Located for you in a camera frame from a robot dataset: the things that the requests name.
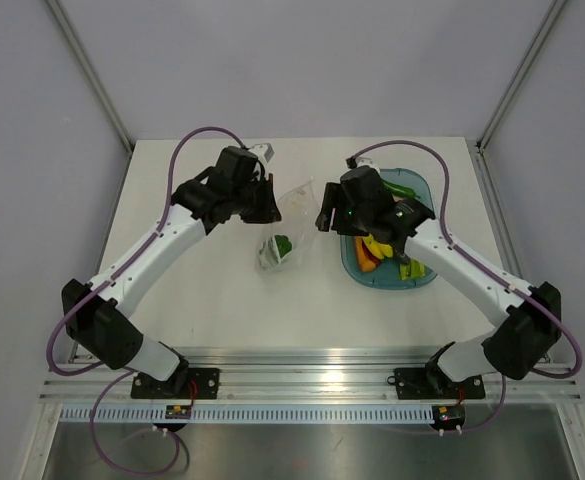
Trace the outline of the clear zip top bag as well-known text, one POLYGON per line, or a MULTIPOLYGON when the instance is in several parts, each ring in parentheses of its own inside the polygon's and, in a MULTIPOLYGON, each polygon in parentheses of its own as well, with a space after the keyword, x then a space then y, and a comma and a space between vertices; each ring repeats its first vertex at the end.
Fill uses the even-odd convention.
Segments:
POLYGON ((281 221, 265 225, 256 249, 256 266, 264 273, 300 269, 309 261, 316 234, 315 220, 319 205, 313 191, 314 178, 283 194, 277 201, 281 221), (278 257, 274 236, 287 235, 293 250, 283 259, 278 257))

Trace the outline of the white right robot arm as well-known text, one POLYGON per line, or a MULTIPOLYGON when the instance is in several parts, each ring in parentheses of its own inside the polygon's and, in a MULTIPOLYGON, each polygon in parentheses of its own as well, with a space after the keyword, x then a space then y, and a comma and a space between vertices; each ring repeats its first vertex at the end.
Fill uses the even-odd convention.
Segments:
POLYGON ((423 376, 435 396, 450 395, 466 380, 488 373, 523 379, 561 337, 561 297, 549 283, 535 287, 494 265, 462 254, 431 208, 395 197, 377 170, 354 168, 326 184, 316 226, 342 236, 370 234, 401 261, 416 260, 468 298, 491 330, 441 347, 423 376))

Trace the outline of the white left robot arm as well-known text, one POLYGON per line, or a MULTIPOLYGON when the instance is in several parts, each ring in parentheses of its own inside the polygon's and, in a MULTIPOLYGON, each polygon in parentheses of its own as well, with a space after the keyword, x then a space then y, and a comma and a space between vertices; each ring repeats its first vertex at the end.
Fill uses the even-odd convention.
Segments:
POLYGON ((247 224, 280 221, 267 170, 272 156, 268 143, 224 148, 215 165, 169 193, 159 220, 119 260, 85 284, 68 282, 62 290, 68 336, 110 369, 144 373, 163 396, 180 396, 188 385, 186 360, 131 318, 167 269, 216 226, 232 216, 247 224))

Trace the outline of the green bell pepper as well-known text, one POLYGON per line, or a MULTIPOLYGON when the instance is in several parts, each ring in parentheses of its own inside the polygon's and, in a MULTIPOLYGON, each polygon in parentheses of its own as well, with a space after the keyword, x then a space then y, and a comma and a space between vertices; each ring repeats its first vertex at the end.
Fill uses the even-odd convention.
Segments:
POLYGON ((280 259, 285 258, 293 250, 292 241, 287 235, 275 235, 274 243, 280 259))

